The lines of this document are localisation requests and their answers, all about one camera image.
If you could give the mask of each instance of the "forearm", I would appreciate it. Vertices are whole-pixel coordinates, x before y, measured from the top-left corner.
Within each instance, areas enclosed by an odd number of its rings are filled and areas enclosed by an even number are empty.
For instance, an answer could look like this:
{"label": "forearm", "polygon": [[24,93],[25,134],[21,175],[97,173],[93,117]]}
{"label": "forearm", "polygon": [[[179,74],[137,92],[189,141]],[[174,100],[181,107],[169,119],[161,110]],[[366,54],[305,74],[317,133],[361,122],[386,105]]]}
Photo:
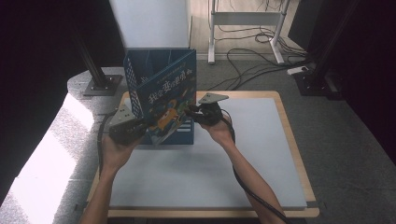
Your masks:
{"label": "forearm", "polygon": [[[235,169],[241,180],[245,183],[245,185],[252,192],[254,192],[260,198],[271,204],[276,210],[283,214],[283,210],[271,187],[239,152],[235,144],[228,142],[225,144],[221,144],[221,146],[226,151],[233,164],[233,168]],[[247,198],[249,199],[253,209],[258,214],[261,223],[283,223],[280,218],[276,217],[271,211],[269,211],[260,203],[256,202],[248,194]]]}
{"label": "forearm", "polygon": [[86,223],[107,223],[107,212],[111,198],[111,189],[116,176],[116,171],[104,170],[96,187],[91,201],[89,202],[80,220]]}

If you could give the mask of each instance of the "left arm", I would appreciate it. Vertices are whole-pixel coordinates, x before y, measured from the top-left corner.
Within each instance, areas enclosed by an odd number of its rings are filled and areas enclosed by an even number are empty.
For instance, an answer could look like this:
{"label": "left arm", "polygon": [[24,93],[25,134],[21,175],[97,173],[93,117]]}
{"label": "left arm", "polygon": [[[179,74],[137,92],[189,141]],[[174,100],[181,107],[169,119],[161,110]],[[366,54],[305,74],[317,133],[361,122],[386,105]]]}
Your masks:
{"label": "left arm", "polygon": [[110,137],[104,137],[102,141],[103,170],[95,193],[79,221],[80,224],[107,223],[114,178],[117,171],[129,160],[132,151],[138,144],[139,140],[129,146],[116,145]]}

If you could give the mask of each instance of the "metal frame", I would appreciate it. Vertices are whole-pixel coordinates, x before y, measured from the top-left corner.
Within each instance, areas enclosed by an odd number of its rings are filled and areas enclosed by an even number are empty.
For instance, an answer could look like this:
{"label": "metal frame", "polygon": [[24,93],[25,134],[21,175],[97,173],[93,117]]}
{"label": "metal frame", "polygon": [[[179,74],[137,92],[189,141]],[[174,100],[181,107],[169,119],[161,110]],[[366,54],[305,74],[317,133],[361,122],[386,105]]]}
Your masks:
{"label": "metal frame", "polygon": [[277,40],[282,30],[283,22],[286,18],[286,12],[289,7],[289,1],[286,0],[282,5],[280,12],[217,12],[216,0],[212,0],[212,11],[210,16],[210,38],[209,51],[207,58],[209,64],[215,63],[215,25],[274,25],[276,26],[274,38],[270,40],[270,45],[275,54],[278,63],[284,63]]}

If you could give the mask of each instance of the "book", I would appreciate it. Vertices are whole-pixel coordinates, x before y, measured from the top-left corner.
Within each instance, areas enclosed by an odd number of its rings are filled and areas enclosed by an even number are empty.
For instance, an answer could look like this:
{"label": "book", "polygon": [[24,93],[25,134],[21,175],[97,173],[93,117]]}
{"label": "book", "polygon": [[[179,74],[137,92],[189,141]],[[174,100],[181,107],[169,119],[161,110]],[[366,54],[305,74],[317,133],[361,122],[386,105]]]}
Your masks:
{"label": "book", "polygon": [[195,105],[196,51],[129,50],[124,68],[131,110],[148,124],[151,143],[159,145],[186,122],[188,105]]}

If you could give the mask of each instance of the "left hand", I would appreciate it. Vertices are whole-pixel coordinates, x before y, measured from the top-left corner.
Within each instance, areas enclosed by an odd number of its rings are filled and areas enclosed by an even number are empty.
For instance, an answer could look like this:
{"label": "left hand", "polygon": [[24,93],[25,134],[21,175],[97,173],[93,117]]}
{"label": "left hand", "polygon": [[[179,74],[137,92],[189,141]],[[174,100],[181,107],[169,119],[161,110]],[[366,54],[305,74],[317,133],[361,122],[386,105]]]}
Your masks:
{"label": "left hand", "polygon": [[102,139],[103,172],[116,173],[131,157],[134,148],[139,145],[137,139],[129,146],[117,145],[108,135]]}

